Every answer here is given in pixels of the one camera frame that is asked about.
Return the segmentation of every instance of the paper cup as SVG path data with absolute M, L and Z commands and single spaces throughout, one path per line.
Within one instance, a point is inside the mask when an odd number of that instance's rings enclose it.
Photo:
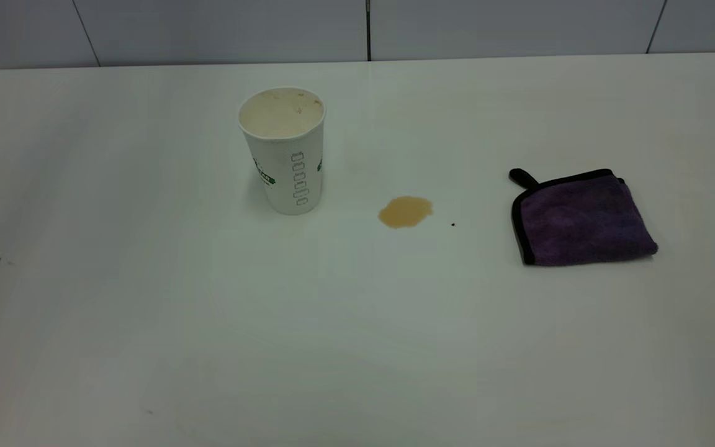
M 239 127 L 276 212 L 302 214 L 322 194 L 324 102 L 311 91 L 261 91 L 239 108 Z

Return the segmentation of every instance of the white table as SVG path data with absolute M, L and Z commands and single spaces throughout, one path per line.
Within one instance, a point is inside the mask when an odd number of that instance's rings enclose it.
M 275 85 L 306 215 L 236 125 Z M 613 169 L 660 252 L 523 266 L 513 167 Z M 0 257 L 0 446 L 715 446 L 715 54 L 0 71 Z

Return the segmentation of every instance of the folded towel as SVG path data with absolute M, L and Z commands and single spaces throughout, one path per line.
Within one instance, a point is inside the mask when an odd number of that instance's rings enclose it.
M 630 190 L 610 169 L 545 183 L 513 169 L 509 178 L 527 188 L 511 206 L 525 264 L 626 261 L 658 251 Z

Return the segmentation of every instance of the coffee residue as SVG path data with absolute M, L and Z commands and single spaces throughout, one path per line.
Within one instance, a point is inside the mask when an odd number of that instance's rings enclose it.
M 432 214 L 432 202 L 422 197 L 401 196 L 382 209 L 379 218 L 391 228 L 410 228 Z

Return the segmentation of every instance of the green logo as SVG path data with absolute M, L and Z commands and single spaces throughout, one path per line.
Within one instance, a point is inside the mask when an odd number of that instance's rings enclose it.
M 261 180 L 264 181 L 264 183 L 266 183 L 266 184 L 275 184 L 275 179 L 266 175 L 264 170 L 261 169 L 261 165 L 258 164 L 258 160 L 253 158 L 253 162 L 256 164 L 256 169 L 258 169 L 258 173 L 261 175 Z

